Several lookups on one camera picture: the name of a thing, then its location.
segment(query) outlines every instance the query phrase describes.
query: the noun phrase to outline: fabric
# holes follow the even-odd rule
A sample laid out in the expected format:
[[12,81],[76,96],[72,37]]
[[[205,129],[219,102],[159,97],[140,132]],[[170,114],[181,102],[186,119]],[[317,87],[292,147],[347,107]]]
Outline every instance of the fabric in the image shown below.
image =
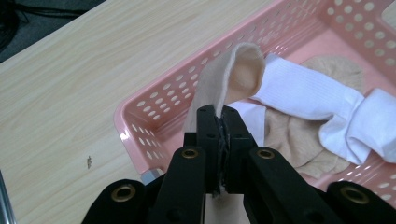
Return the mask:
[[231,103],[230,106],[236,109],[247,126],[247,130],[253,136],[257,146],[264,146],[264,125],[266,107],[246,101]]
[[262,86],[251,98],[300,119],[327,120],[319,128],[320,143],[348,161],[361,164],[369,154],[347,150],[346,141],[349,122],[363,95],[320,72],[269,54]]
[[[184,132],[196,132],[196,111],[199,107],[213,105],[219,117],[224,105],[255,94],[262,83],[264,67],[260,48],[249,43],[238,44],[231,51],[208,63],[199,77],[184,122]],[[240,195],[223,191],[217,198],[206,197],[207,223],[248,223],[247,219]]]
[[396,163],[396,98],[374,89],[358,107],[346,136],[352,151],[374,150]]
[[247,99],[262,83],[264,71],[262,52],[257,45],[241,43],[208,63],[202,70],[192,99],[184,132],[196,132],[196,111],[203,105],[213,105],[220,117],[224,105]]
[[[316,56],[302,66],[316,70],[362,92],[361,68],[341,56]],[[325,120],[299,119],[273,108],[267,108],[265,125],[266,146],[278,149],[299,173],[320,178],[322,174],[344,171],[349,161],[326,150],[318,139]]]

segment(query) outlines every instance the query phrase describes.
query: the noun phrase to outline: light wood grain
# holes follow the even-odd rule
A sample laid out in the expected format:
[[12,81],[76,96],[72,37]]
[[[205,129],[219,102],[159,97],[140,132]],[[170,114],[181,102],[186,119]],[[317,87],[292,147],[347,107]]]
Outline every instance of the light wood grain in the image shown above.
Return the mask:
[[118,103],[270,2],[107,0],[2,63],[0,169],[19,223],[79,223],[105,186],[138,179]]

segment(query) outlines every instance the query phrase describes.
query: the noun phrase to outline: sock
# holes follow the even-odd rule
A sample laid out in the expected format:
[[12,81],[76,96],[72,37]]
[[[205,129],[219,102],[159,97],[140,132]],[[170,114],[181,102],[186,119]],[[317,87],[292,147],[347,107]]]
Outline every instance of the sock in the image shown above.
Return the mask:
[[264,146],[264,125],[265,110],[263,105],[253,104],[251,102],[238,101],[228,106],[236,109],[251,133],[257,146]]
[[374,89],[358,107],[346,139],[353,151],[372,149],[385,161],[396,162],[396,98]]
[[260,48],[250,43],[238,44],[208,63],[199,77],[184,122],[184,132],[196,132],[196,111],[199,107],[213,105],[219,117],[224,105],[255,94],[262,83],[264,67]]
[[327,120],[319,129],[320,143],[348,161],[362,164],[369,154],[348,150],[346,141],[349,122],[363,96],[320,72],[269,54],[262,86],[251,98],[301,119]]

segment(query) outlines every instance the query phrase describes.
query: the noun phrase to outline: white sock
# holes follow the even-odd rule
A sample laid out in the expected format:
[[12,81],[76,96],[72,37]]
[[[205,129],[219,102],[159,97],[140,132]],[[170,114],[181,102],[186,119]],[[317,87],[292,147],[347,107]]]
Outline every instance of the white sock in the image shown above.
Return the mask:
[[262,86],[252,99],[301,119],[328,120],[319,129],[320,143],[338,156],[362,164],[369,151],[349,150],[346,135],[354,111],[364,97],[320,72],[266,57]]
[[243,101],[234,102],[228,106],[238,111],[257,146],[263,147],[266,107]]
[[396,162],[396,98],[374,89],[356,110],[346,139],[353,151],[373,149]]

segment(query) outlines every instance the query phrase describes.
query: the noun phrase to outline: black cable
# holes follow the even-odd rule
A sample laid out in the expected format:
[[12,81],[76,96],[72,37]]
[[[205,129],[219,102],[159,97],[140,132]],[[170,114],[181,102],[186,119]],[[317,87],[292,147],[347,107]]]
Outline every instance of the black cable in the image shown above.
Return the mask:
[[10,2],[15,1],[0,0],[0,52],[11,42],[19,26],[20,20]]
[[71,9],[60,9],[60,8],[51,8],[51,7],[31,7],[19,3],[14,3],[13,7],[16,10],[23,11],[29,14],[35,14],[38,16],[52,17],[52,18],[67,18],[67,19],[74,19],[88,11],[85,9],[71,10]]

